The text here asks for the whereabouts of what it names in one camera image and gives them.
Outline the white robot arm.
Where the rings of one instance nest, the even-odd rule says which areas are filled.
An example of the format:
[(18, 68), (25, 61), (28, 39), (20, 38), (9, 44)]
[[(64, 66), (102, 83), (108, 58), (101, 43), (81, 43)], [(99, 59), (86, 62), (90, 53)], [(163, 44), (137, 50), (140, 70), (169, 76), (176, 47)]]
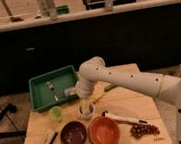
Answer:
[(109, 82), (118, 87), (131, 89), (148, 97), (159, 99), (176, 107), (177, 144), (181, 144), (181, 78), (159, 73), (116, 71), (105, 66), (99, 57), (90, 58), (79, 66), (77, 95), (89, 98), (96, 82)]

